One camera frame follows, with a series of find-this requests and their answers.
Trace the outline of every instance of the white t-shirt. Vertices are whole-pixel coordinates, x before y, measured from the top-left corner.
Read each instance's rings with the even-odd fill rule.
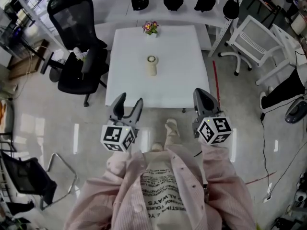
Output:
[[[141,187],[153,230],[191,230],[167,151],[144,153]]]

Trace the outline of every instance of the white cylindrical object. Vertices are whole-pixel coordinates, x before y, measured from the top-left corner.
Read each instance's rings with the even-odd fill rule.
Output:
[[[291,27],[292,27],[293,31],[296,33],[296,35],[300,35],[301,32],[305,29],[306,22],[305,22],[304,18],[301,16],[301,14],[298,14],[296,19],[291,24]]]
[[[148,73],[150,76],[157,75],[157,64],[158,64],[157,56],[147,57]]]

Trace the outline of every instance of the human arm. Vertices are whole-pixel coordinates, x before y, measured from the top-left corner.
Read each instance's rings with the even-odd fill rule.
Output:
[[[130,153],[115,152],[107,160],[101,178],[84,183],[77,202],[65,224],[65,230],[101,230],[111,220],[113,203],[126,173]]]
[[[208,181],[209,205],[231,229],[254,230],[253,204],[249,191],[229,160],[228,149],[201,145]]]

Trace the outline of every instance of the table leg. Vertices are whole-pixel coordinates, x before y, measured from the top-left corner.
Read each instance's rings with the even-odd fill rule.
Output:
[[[284,67],[289,65],[289,60],[285,59],[284,61],[282,61],[277,67],[275,67],[275,69],[273,69],[272,71],[270,71],[269,73],[267,73],[265,76],[263,76],[262,78],[260,78],[259,80],[256,81],[256,85],[260,85],[262,84],[262,82],[264,82],[265,80],[267,80],[268,78],[270,78],[271,76],[273,76],[274,74],[277,74],[279,71],[281,71]]]

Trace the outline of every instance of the white office chair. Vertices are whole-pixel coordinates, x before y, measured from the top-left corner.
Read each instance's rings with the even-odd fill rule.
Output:
[[[251,63],[242,56],[242,53],[254,60],[258,67],[261,67],[269,57],[272,57],[274,51],[283,47],[268,28],[250,15],[239,27],[237,27],[237,22],[238,19],[233,20],[230,29],[231,37],[225,43],[226,46],[231,46],[235,52],[218,53],[219,57],[235,56],[237,58],[236,76],[240,72],[241,60],[248,64],[249,71],[252,70]]]

